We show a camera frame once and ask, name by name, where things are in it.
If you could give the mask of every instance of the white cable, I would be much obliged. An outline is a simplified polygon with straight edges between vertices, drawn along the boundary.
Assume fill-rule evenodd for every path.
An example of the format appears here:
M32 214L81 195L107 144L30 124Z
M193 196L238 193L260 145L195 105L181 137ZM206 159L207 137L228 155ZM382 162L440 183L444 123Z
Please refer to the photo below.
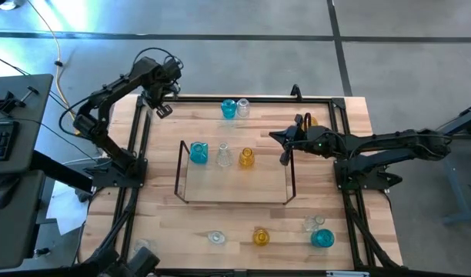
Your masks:
M54 31L52 31L51 29L51 26L49 26L49 24L47 23L47 21L44 19L44 17L41 15L40 12L38 12L37 8L35 8L35 6L30 2L30 0L27 0L27 2L30 4L30 6L32 6L32 9L35 11L35 13L37 13L37 15L42 19L42 21L44 22L44 24L46 26L48 26L48 29L49 31L51 32L52 34L52 37L54 38L54 41L56 42L56 48L58 49L58 59L57 59L57 62L60 64L60 65L56 65L56 78L55 78L55 84L56 84L56 88L58 89L58 92L59 92L59 95L61 97L61 100L65 103L65 106L66 108L69 108L69 102L68 100L66 99L65 97L65 94L62 92L61 90L61 85L59 84L59 81L61 79L61 67L62 67L62 62L61 62L61 47L59 46L59 42L58 42L58 39L56 38L56 34L54 33ZM75 114L73 113L73 111L70 111L69 112L70 116L72 117L73 120L75 120Z
M98 159L102 159L104 157L94 157L93 158L93 161L95 162L95 160L98 160ZM68 161L68 162L63 162L62 164L63 165L69 165L71 163L74 163L74 162L83 162L83 161L89 161L90 158L83 158L83 159L76 159L76 160L72 160L72 161Z

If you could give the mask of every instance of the computer mouse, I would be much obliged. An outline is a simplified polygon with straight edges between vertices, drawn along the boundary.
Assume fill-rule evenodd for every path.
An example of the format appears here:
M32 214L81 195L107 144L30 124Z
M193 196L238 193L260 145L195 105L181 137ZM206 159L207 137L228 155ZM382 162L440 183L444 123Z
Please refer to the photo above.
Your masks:
M10 203L13 192L15 192L19 182L19 175L11 175L0 182L0 209L3 209Z

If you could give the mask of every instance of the keyboard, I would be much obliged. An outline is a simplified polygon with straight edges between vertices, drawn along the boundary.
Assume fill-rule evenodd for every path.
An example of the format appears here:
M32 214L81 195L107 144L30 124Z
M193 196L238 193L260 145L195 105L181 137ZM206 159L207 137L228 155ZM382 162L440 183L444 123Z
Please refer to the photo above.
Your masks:
M0 122L0 161L8 160L18 131L18 122Z

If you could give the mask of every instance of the black cable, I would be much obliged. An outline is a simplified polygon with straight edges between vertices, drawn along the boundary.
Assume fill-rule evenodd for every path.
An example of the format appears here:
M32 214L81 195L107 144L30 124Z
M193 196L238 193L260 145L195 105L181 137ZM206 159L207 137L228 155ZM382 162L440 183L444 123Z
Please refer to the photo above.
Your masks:
M381 192L382 194L384 194L384 196L386 197L386 199L388 200L388 203L389 203L389 209L390 210L393 210L393 207L391 206L391 199L389 198L389 195L382 189L379 190L379 192Z
M180 59L176 58L173 54L171 54L169 51L167 51L167 50L165 50L165 49L158 48L158 47L148 47L148 48L145 48L145 49L141 50L141 51L136 55L136 57L133 59L133 64L132 64L132 66L131 66L131 70L129 71L129 75L131 75L131 73L133 72L133 69L134 69L134 67L135 67L135 62L136 62L136 60L138 59L138 57L139 57L141 54L147 52L148 50L157 50L157 51L164 52L165 54L168 55L168 57L171 57L171 58L173 58L173 59L178 60L178 61L181 62Z
M90 209L90 205L92 204L92 201L95 199L95 197L99 194L100 191L102 191L104 189L104 187L101 187L101 188L97 188L97 190L95 190L95 193L94 195L92 195L92 197L90 198L90 201L89 201L89 207L87 208ZM80 257L79 257L79 252L80 252L80 245L82 244L82 236L83 236L83 230L85 229L85 223L83 222L82 224L82 227L80 227L80 233L78 234L78 244L76 246L76 250L75 250L75 257L73 259L73 262L72 262L72 265L73 266L75 264L75 261L77 263L80 263Z
M78 146L74 145L73 143L71 143L70 141L68 141L66 138L63 138L62 136L60 136L57 132L54 132L51 128L49 128L46 124L44 123L41 123L41 122L38 122L36 120L32 120L32 119L25 119L25 118L0 118L0 120L2 119L7 119L7 120L23 120L23 121L28 121L28 122L35 122L39 125L42 125L44 127L46 127L49 131L51 131L53 134L57 135L60 139L64 140L65 142L67 142L68 144L70 144L71 146L75 147L76 149L78 149L83 155L86 155L87 157L89 157L92 161L95 161L94 158L92 158L89 154L83 152Z
M75 137L77 137L77 138L86 139L86 140L88 140L88 141L90 140L89 138L87 138L87 137L85 137L85 136L83 136L83 135L76 135L76 134L74 134L74 133L72 133L72 132L70 132L70 131L65 130L65 129L63 128L63 124L62 124L62 123L63 123L63 118L65 117L65 115L66 115L69 111L73 110L73 108L76 107L78 104L80 104L80 103L82 103L82 102L84 102L84 101L86 101L86 100L89 100L89 98L91 98L92 96L95 96L95 95L97 95L97 94L89 95L89 96L83 98L82 100L80 100L80 101L76 102L75 104L71 105L69 108L67 108L67 109L61 114L61 116L59 117L59 121L58 121L58 125L59 125L59 128L61 129L61 131L63 131L65 134L72 135L72 136L75 136Z
M52 95L49 95L49 97L52 98L52 100L54 100L56 103L58 103L58 105L60 105L63 109L66 109L66 107L61 102L59 102L56 98L54 98Z
M27 71L17 67L17 66L14 66L12 64L10 64L9 62L3 60L0 58L0 62L6 64L7 66L13 68L14 70L18 71L20 74L24 75L24 76L27 76L27 75L30 75L30 73L28 73ZM59 95L57 95L55 92L53 92L51 89L49 89L49 93L54 95L55 97L59 98L60 101L62 101L62 99L59 97ZM52 97L52 95L50 95L50 97L56 101L56 103L58 103L61 107L63 107L64 109L66 109L66 107L60 102L58 101L56 98Z

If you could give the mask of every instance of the orange glass cup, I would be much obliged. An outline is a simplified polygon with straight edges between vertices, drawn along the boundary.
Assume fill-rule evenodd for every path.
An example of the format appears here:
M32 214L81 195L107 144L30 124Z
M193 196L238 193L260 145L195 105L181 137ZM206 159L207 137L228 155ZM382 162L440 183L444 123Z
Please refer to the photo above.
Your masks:
M244 148L239 155L239 164L243 166L251 166L254 164L254 152L251 148Z

